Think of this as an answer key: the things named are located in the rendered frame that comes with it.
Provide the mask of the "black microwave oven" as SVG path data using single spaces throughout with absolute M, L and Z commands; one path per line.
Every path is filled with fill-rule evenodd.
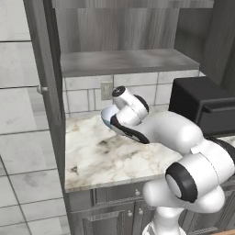
M 235 135 L 235 110 L 206 113 L 202 105 L 207 100 L 232 97 L 206 76 L 175 78 L 168 110 L 196 123 L 205 137 L 231 136 Z

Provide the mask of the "pale blue white bowl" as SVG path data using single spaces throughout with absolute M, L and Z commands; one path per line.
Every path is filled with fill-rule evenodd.
M 119 111 L 116 105 L 107 106 L 101 111 L 101 118 L 106 126 L 111 128 L 111 118 Z

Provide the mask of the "grey wood open wall cabinet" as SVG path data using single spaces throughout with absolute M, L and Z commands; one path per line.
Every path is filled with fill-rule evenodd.
M 199 68 L 214 0 L 52 0 L 62 74 Z

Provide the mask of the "grey wood cabinet door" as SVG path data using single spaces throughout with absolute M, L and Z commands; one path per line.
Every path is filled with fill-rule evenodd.
M 61 48 L 52 0 L 23 0 L 48 121 L 62 123 Z
M 215 0 L 200 71 L 221 85 L 235 40 L 235 0 Z

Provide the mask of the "grey wall power outlet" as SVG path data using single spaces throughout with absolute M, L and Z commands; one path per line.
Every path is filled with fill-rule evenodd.
M 101 99 L 110 100 L 112 98 L 113 84 L 110 82 L 101 83 Z

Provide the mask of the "grey drawer front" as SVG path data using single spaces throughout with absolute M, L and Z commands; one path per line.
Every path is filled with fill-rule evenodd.
M 95 203 L 105 203 L 105 202 L 113 202 L 118 200 L 124 200 L 127 198 L 135 198 L 142 196 L 142 188 L 144 186 L 144 182 L 138 182 L 127 185 L 116 185 L 111 187 L 102 187 L 93 190 L 94 193 L 94 201 Z M 135 190 L 138 189 L 140 191 L 140 195 L 135 195 Z

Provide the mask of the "grey base cabinet door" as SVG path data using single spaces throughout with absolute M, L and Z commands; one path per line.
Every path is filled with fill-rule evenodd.
M 139 208 L 143 210 L 143 214 L 139 214 Z M 148 206 L 144 200 L 135 202 L 135 216 L 133 221 L 132 235 L 141 235 L 145 227 L 151 222 L 154 216 L 155 207 Z
M 74 235 L 131 235 L 134 203 L 113 204 L 107 207 L 93 208 L 73 212 Z
M 222 186 L 225 192 L 225 204 L 216 213 L 202 214 L 185 210 L 179 224 L 187 235 L 211 235 L 223 231 L 235 213 L 235 181 Z

